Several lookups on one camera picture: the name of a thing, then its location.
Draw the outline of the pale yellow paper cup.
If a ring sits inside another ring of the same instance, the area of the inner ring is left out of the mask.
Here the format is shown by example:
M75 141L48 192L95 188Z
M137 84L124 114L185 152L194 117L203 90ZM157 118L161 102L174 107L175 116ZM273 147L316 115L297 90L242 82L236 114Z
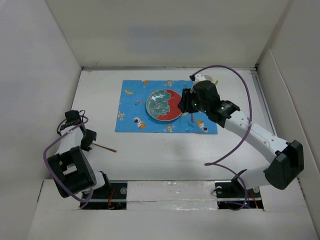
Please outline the pale yellow paper cup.
M217 85L219 80L218 79L214 79L212 78L210 75L206 75L204 74L203 77L205 78L206 81L210 81L212 82L213 84Z

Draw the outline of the red and teal plate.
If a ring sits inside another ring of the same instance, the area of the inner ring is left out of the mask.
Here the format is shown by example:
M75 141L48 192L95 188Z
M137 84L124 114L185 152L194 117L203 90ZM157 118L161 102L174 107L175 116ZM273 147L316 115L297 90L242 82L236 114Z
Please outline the red and teal plate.
M182 115L178 108L182 97L171 89L160 89L152 92L146 99L146 111L151 118L162 122L171 122Z

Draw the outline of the copper fork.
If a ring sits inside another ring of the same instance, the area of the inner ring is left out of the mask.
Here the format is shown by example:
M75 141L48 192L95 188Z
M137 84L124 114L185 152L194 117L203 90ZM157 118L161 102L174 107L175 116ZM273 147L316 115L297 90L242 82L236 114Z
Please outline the copper fork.
M102 149L105 149L105 150L108 150L108 151L111 151L113 153L117 153L117 150L115 149L112 149L112 148L109 148L109 147L106 147L106 146L103 146L103 145L100 145L100 144L96 144L96 143L92 143L93 145L97 146L97 147L100 147Z

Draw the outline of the blue patterned cloth napkin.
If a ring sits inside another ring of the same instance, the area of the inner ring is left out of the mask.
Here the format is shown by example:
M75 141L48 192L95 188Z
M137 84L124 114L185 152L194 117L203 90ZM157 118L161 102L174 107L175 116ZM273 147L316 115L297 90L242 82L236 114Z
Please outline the blue patterned cloth napkin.
M182 113L173 121L158 121L146 110L147 97L154 91L170 89L182 95L192 86L190 80L124 80L122 82L115 131L118 133L208 134L218 133L217 124L201 113Z

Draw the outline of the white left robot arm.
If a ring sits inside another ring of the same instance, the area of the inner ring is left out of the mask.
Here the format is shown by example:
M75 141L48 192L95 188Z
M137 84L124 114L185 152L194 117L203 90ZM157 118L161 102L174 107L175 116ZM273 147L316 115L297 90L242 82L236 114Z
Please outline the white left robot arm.
M57 133L61 137L57 152L47 158L49 169L57 177L55 184L63 198L71 194L93 190L100 198L107 198L112 186L107 175L95 172L85 156L92 150L91 144L96 141L97 133L85 127L88 118L78 110L70 110L65 120L59 124Z

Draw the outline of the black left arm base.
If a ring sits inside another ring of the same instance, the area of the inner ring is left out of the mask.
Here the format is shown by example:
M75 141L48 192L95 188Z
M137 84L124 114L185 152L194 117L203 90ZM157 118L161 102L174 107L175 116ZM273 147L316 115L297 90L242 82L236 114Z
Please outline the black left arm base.
M112 181L110 188L101 187L94 190L87 205L81 202L79 207L84 210L126 210L127 209L127 181Z

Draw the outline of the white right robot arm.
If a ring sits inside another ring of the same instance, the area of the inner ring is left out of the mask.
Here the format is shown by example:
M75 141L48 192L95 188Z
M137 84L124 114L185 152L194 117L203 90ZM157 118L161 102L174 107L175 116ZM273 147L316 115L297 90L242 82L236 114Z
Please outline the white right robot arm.
M190 76L191 88L182 91L178 108L183 113L204 113L220 127L241 137L268 162L266 166L243 169L231 180L231 191L243 197L249 189L271 185L279 190L287 186L304 170L303 146L297 140L289 142L267 131L229 100L221 100L216 85L197 73Z

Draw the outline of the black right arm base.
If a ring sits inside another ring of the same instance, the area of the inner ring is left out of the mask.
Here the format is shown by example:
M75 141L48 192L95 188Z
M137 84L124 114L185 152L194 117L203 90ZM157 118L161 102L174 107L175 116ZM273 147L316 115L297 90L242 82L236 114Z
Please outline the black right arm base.
M214 189L211 191L211 195L216 198L219 210L229 209L236 211L241 206L243 206L243 209L264 209L260 187L257 186L245 190L242 182L237 177L243 172L244 170L240 171L231 180L217 180L214 182Z

